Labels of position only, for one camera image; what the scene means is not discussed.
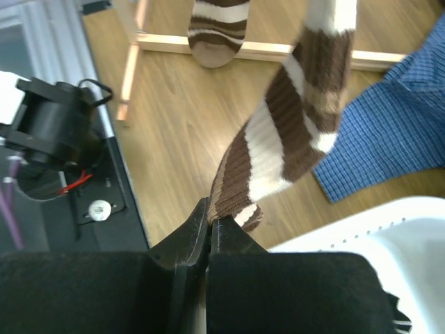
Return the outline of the brown striped sock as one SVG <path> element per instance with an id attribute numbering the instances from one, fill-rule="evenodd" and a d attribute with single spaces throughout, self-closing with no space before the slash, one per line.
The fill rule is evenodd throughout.
<path id="1" fill-rule="evenodd" d="M 356 1 L 310 1 L 298 41 L 226 150 L 211 187 L 208 222 L 243 229 L 258 202 L 292 186 L 333 148 L 346 103 Z"/>
<path id="2" fill-rule="evenodd" d="M 246 0 L 195 1 L 188 25 L 188 46 L 203 67 L 228 64 L 241 49 L 250 2 Z"/>

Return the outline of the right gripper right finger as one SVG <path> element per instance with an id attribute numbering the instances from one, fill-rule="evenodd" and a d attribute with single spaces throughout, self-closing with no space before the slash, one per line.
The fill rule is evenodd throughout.
<path id="1" fill-rule="evenodd" d="M 345 252 L 269 253 L 235 222 L 212 227 L 209 333 L 395 333 L 377 273 Z"/>

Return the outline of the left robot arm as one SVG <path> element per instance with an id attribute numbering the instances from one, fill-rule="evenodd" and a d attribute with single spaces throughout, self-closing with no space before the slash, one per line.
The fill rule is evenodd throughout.
<path id="1" fill-rule="evenodd" d="M 52 170 L 88 170 L 99 163 L 106 140 L 98 108 L 113 98 L 110 87 L 94 79 L 74 86 L 35 77 L 18 79 L 15 87 L 24 96 L 12 122 L 1 124 L 6 148 Z"/>

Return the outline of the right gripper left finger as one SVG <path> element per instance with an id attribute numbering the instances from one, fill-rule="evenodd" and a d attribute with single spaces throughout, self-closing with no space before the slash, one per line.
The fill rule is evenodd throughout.
<path id="1" fill-rule="evenodd" d="M 207 199 L 142 252 L 1 257 L 2 333 L 205 333 Z"/>

